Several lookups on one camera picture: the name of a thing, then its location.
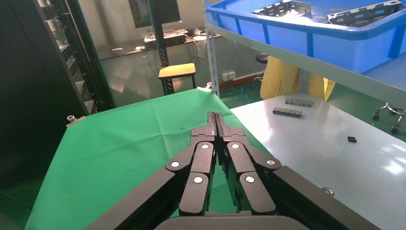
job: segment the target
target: floor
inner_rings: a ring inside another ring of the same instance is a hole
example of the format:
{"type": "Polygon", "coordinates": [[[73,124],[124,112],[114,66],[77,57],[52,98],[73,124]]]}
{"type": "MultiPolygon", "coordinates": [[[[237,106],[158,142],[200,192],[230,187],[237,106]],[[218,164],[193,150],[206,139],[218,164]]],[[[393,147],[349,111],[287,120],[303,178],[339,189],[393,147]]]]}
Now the floor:
{"type": "MultiPolygon", "coordinates": [[[[235,108],[262,100],[259,96],[260,81],[222,89],[221,100],[228,108],[235,108]]],[[[401,124],[400,133],[393,134],[390,129],[398,117],[388,111],[381,112],[379,121],[372,120],[372,114],[384,105],[384,102],[359,93],[342,85],[336,84],[328,102],[358,119],[389,133],[406,142],[406,125],[401,124]]],[[[0,230],[23,230],[31,213],[30,209],[1,196],[5,193],[33,206],[41,187],[43,178],[0,190],[0,230]]]]}

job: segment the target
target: green cloth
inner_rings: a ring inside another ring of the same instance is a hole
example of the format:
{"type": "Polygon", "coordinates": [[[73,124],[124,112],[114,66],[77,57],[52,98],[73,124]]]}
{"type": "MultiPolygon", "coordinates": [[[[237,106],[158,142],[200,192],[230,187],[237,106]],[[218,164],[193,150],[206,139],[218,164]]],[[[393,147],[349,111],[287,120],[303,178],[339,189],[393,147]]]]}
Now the green cloth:
{"type": "MultiPolygon", "coordinates": [[[[207,112],[240,121],[212,92],[190,90],[94,114],[66,130],[28,220],[27,230],[79,230],[185,149],[207,112]]],[[[267,150],[244,128],[251,144],[267,150]]],[[[235,212],[217,165],[210,211],[235,212]]]]}

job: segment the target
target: white shelf frame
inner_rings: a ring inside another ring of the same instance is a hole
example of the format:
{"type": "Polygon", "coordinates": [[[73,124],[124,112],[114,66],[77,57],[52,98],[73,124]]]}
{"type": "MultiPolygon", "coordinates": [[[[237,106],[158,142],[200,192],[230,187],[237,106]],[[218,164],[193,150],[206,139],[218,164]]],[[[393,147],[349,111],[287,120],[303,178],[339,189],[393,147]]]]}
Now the white shelf frame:
{"type": "MultiPolygon", "coordinates": [[[[211,4],[210,0],[203,0],[203,3],[205,6],[211,4]]],[[[367,71],[365,75],[363,75],[320,61],[312,57],[255,41],[210,24],[208,23],[206,18],[205,8],[204,21],[207,36],[214,33],[219,34],[244,46],[253,48],[259,52],[263,52],[280,60],[289,62],[301,69],[316,73],[350,89],[382,100],[383,102],[389,102],[396,106],[406,108],[406,53],[402,54],[398,59],[389,61],[373,70],[367,71]]],[[[213,36],[211,38],[207,37],[207,39],[207,41],[209,41],[207,42],[207,49],[209,54],[209,67],[211,69],[210,75],[213,82],[213,88],[216,94],[220,97],[220,91],[218,89],[218,74],[215,61],[214,39],[213,36]]]]}

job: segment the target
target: chair caster wheel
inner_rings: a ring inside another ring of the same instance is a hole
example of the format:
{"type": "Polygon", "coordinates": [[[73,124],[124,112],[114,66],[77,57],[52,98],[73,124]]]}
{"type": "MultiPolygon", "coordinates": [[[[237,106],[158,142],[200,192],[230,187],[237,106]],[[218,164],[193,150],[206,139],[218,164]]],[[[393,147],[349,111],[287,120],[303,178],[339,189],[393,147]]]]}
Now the chair caster wheel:
{"type": "MultiPolygon", "coordinates": [[[[397,109],[393,109],[393,110],[397,112],[397,109]]],[[[396,113],[394,113],[394,112],[391,111],[391,114],[392,114],[392,115],[395,115],[396,113]]]]}
{"type": "Polygon", "coordinates": [[[373,113],[372,119],[378,120],[379,119],[379,113],[373,113]]]}
{"type": "Polygon", "coordinates": [[[399,130],[399,126],[392,126],[391,132],[397,133],[399,130]]]}

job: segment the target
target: cable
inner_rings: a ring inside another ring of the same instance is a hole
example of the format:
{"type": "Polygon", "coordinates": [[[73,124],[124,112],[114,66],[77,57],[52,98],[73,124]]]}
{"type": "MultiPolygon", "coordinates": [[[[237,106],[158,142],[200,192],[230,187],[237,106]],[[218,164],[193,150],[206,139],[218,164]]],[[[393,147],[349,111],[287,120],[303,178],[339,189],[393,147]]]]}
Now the cable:
{"type": "Polygon", "coordinates": [[[19,203],[20,205],[23,205],[23,206],[29,208],[30,210],[33,209],[33,207],[29,206],[28,204],[24,203],[23,201],[21,201],[21,200],[19,200],[19,199],[16,199],[16,198],[14,198],[14,197],[12,197],[12,196],[10,196],[10,195],[7,195],[7,194],[5,194],[5,193],[3,193],[3,192],[0,192],[0,196],[3,196],[3,197],[5,197],[5,198],[8,198],[8,199],[10,199],[10,200],[12,200],[12,201],[14,201],[14,202],[16,202],[16,203],[19,203]]]}
{"type": "Polygon", "coordinates": [[[230,76],[230,67],[231,67],[231,64],[232,64],[233,61],[234,61],[234,58],[236,57],[236,54],[237,54],[237,44],[236,44],[236,42],[234,41],[234,54],[233,54],[233,56],[231,57],[230,63],[229,63],[228,66],[227,66],[227,82],[229,82],[229,85],[230,85],[230,87],[233,89],[233,92],[231,92],[231,93],[226,93],[226,95],[230,95],[230,94],[231,94],[232,97],[233,97],[233,99],[236,100],[236,101],[245,101],[245,100],[247,100],[247,101],[249,101],[249,102],[256,102],[257,100],[253,100],[253,99],[248,98],[248,94],[254,91],[254,88],[255,88],[255,82],[254,82],[254,81],[255,81],[256,79],[259,80],[259,78],[258,78],[257,76],[254,78],[252,85],[248,87],[248,88],[250,88],[250,90],[247,91],[247,92],[244,91],[244,86],[241,87],[240,90],[237,90],[237,89],[235,89],[235,88],[233,87],[233,85],[231,84],[231,80],[230,80],[230,78],[229,78],[229,76],[230,76]]]}

